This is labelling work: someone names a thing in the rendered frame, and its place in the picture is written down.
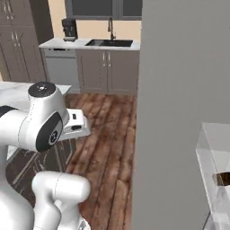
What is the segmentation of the white dishwasher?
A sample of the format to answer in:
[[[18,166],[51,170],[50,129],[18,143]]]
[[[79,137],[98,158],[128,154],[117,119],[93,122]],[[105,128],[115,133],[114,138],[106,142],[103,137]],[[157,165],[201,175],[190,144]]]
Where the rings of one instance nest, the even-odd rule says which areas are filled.
[[[49,80],[54,84],[71,85],[70,93],[80,93],[76,52],[74,49],[44,49]]]

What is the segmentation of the clear fridge drawer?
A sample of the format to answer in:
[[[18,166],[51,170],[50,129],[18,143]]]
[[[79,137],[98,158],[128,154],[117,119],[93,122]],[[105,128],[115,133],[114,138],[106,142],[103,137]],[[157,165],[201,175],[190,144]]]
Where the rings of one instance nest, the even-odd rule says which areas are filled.
[[[204,230],[230,230],[230,124],[203,123],[196,155],[209,206]]]

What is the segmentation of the grey fridge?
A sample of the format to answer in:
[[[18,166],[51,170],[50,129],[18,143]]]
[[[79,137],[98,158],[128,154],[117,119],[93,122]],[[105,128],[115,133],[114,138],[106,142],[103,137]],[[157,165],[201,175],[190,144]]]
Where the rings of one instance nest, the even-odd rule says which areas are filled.
[[[230,123],[230,0],[143,0],[131,230],[200,230],[195,149]]]

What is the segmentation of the black tap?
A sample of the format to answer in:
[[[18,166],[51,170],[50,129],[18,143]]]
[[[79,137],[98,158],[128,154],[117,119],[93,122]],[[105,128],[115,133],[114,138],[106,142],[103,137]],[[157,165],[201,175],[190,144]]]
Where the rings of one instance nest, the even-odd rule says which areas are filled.
[[[116,36],[113,34],[113,20],[112,20],[112,17],[109,17],[109,20],[108,20],[108,32],[111,34],[111,40],[115,40]]]

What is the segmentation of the grey-brown tall cupboards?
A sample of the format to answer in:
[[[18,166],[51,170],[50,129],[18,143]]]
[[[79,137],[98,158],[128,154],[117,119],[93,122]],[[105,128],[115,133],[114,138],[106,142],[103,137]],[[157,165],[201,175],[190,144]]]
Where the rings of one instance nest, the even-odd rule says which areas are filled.
[[[4,81],[46,81],[39,45],[54,37],[48,0],[0,0],[0,75]]]

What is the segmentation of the black coffee machine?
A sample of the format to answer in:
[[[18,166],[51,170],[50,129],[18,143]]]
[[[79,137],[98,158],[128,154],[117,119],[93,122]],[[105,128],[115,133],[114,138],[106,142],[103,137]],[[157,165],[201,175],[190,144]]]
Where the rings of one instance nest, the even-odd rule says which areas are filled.
[[[75,41],[78,39],[76,21],[73,18],[62,20],[63,32],[65,33],[64,41]]]

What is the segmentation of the grey-brown base cupboards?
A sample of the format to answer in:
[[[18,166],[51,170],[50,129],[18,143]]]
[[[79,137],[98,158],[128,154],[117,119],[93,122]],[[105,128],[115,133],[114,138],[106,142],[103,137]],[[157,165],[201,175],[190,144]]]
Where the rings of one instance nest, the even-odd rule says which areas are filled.
[[[138,50],[78,49],[76,57],[82,93],[137,93]]]

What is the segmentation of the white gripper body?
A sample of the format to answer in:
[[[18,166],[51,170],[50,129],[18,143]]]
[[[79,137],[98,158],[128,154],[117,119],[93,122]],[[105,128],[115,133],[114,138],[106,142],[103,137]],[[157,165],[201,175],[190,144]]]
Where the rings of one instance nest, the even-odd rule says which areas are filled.
[[[65,126],[59,138],[59,141],[66,139],[78,139],[79,137],[87,137],[91,134],[91,129],[87,118],[84,118],[84,124],[77,128],[76,126]]]

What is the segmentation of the dark island cupboards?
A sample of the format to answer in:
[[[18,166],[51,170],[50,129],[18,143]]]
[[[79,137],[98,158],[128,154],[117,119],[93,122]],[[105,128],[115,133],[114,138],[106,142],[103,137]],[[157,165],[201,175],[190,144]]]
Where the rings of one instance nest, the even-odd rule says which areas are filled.
[[[74,152],[74,139],[58,141],[42,153],[18,149],[7,162],[6,179],[34,206],[35,195],[31,188],[33,177],[42,171],[64,172]]]

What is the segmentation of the black sink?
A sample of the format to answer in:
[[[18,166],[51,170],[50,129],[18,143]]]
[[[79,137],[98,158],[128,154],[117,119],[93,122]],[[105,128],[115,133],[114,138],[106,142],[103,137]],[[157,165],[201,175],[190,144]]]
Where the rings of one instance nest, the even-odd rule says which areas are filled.
[[[131,47],[133,40],[90,40],[85,46]]]

